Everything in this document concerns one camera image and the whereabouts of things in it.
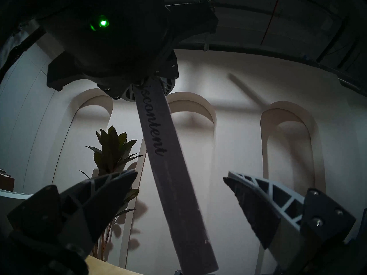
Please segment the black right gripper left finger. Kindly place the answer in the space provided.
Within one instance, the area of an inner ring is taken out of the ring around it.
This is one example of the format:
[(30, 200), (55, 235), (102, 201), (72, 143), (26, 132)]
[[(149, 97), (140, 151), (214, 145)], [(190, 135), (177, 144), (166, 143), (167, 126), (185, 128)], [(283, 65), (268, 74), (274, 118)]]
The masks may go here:
[(91, 252), (123, 207), (137, 174), (131, 169), (86, 179), (61, 193), (48, 185), (8, 213), (9, 237), (23, 245), (74, 245)]

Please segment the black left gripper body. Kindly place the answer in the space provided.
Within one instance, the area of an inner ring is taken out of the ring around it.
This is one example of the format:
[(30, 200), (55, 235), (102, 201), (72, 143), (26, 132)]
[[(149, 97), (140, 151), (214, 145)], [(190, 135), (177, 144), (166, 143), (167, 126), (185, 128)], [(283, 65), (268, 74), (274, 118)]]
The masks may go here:
[[(178, 79), (178, 63), (175, 52), (172, 50), (166, 61), (154, 74), (155, 77)], [(77, 66), (74, 57), (64, 51), (48, 65), (47, 87), (61, 91), (64, 86), (73, 81), (87, 79), (97, 84), (98, 88), (114, 100), (122, 98), (124, 91), (135, 85), (134, 80), (125, 74), (112, 74), (107, 77), (97, 77), (90, 73), (83, 73)]]

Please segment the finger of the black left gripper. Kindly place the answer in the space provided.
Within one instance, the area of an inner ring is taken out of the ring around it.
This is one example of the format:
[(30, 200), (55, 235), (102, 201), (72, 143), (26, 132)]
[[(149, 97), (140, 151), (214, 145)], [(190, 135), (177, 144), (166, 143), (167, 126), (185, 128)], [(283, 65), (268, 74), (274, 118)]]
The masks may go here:
[(164, 95), (167, 96), (175, 87), (176, 80), (171, 78), (159, 77), (161, 80)]
[(130, 85), (122, 94), (122, 99), (128, 102), (135, 102), (135, 95), (133, 91), (134, 86)]

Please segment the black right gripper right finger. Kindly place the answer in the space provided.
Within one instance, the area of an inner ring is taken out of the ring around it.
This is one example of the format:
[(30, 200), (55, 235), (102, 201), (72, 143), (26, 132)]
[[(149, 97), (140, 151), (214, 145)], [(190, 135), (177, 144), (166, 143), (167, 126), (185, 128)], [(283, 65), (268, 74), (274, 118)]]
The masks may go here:
[(224, 183), (277, 270), (321, 270), (328, 251), (341, 246), (356, 218), (323, 191), (305, 196), (269, 179), (228, 172)]

